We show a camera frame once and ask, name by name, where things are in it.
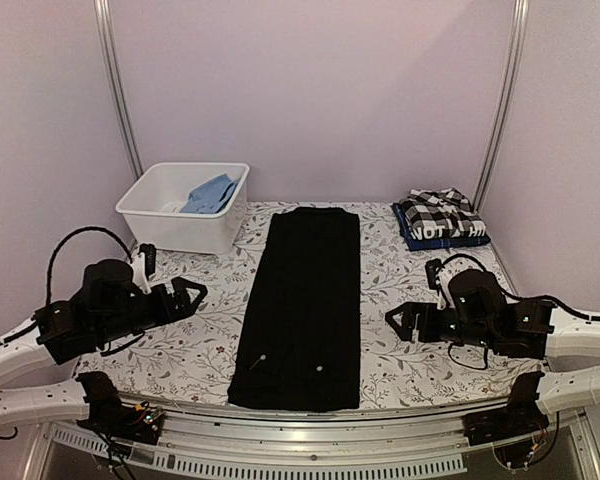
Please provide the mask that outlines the black long sleeve shirt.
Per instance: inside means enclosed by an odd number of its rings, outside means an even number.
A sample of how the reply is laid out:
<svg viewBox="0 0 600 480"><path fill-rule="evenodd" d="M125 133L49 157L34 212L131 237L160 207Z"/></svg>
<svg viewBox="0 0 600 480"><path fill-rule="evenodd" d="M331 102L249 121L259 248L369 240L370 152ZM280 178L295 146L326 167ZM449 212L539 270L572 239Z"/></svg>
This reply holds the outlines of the black long sleeve shirt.
<svg viewBox="0 0 600 480"><path fill-rule="evenodd" d="M358 215L297 207L271 218L251 288L230 404L329 412L360 405Z"/></svg>

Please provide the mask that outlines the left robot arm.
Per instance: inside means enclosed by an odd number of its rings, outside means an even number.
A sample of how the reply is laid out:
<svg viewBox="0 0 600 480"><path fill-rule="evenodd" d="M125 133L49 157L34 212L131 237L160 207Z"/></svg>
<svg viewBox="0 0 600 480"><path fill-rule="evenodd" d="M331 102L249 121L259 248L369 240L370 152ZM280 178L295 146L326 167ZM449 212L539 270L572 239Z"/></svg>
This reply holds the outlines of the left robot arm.
<svg viewBox="0 0 600 480"><path fill-rule="evenodd" d="M20 426L69 420L105 438L157 444L164 422L161 409L124 404L104 372L38 387L5 386L86 354L113 356L150 330L191 317L207 296L206 286L182 277L151 285L154 245L143 244L137 253L125 255L87 265L82 285L70 299L53 300L47 291L41 308L0 336L0 435Z"/></svg>

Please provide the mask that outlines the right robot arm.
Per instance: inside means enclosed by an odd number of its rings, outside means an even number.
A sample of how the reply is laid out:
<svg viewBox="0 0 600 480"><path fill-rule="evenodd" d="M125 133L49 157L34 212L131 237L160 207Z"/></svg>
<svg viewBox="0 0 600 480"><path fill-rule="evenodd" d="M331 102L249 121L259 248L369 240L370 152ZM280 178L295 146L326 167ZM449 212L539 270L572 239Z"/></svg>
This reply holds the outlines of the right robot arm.
<svg viewBox="0 0 600 480"><path fill-rule="evenodd" d="M433 303L405 302L385 315L403 341L475 346L509 359L600 358L600 313L583 312L551 295L508 292L479 260L454 254L425 265ZM497 427L517 436L536 415L600 405L600 365L518 376Z"/></svg>

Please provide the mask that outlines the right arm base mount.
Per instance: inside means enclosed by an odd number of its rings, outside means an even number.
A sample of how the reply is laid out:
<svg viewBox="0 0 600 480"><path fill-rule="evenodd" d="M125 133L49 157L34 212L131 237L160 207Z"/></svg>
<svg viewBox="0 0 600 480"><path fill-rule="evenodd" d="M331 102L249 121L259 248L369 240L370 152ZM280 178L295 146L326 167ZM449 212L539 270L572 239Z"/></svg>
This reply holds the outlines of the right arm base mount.
<svg viewBox="0 0 600 480"><path fill-rule="evenodd" d="M463 435L471 446L531 434L549 426L548 416L535 402L507 403L499 408L469 413L461 421Z"/></svg>

